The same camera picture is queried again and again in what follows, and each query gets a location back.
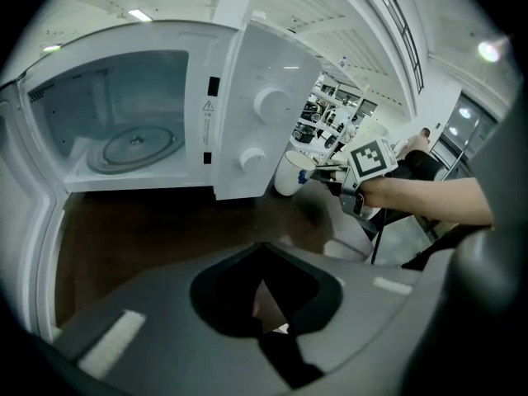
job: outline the white cup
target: white cup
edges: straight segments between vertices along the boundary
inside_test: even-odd
[[[275,189],[290,196],[305,184],[315,170],[315,163],[297,151],[286,151],[275,174]]]

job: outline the railing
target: railing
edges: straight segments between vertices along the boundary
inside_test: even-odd
[[[416,45],[414,44],[413,34],[409,30],[409,25],[405,16],[403,15],[402,9],[398,4],[397,0],[382,0],[384,5],[387,7],[387,10],[390,13],[390,16],[393,18],[398,31],[402,36],[403,43],[407,49],[409,58],[411,59],[412,70],[414,72],[414,79],[416,80],[416,85],[418,88],[418,94],[423,89],[423,76],[422,76],[422,66],[420,65],[420,59],[418,58],[418,52],[416,50]]]

